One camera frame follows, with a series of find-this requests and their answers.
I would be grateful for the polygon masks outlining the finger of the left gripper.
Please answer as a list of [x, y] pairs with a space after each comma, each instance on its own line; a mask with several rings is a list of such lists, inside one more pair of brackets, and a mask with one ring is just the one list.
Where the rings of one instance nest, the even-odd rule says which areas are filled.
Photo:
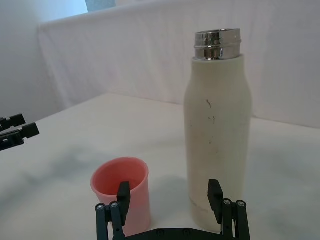
[[39, 129], [36, 123], [23, 126], [21, 129], [13, 130], [0, 135], [0, 150], [4, 151], [25, 143], [24, 139], [29, 139], [39, 135]]
[[0, 118], [0, 129], [9, 129], [11, 127], [18, 127], [26, 123], [22, 114], [17, 114], [9, 118]]

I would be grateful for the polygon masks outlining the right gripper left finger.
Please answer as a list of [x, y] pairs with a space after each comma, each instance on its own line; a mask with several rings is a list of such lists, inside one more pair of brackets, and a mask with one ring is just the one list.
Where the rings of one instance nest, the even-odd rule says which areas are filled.
[[119, 185], [116, 201], [112, 201], [109, 205], [99, 203], [95, 206], [97, 237], [109, 236], [108, 223], [112, 223], [114, 237], [125, 236], [123, 227], [126, 224], [130, 201], [130, 183], [123, 181]]

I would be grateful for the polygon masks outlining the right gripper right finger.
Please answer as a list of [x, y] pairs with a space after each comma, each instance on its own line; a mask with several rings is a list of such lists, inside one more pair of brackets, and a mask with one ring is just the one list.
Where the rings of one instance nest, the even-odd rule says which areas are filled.
[[207, 197], [217, 223], [220, 225], [222, 237], [249, 237], [249, 221], [247, 203], [243, 200], [235, 202], [224, 198], [218, 180], [208, 181]]

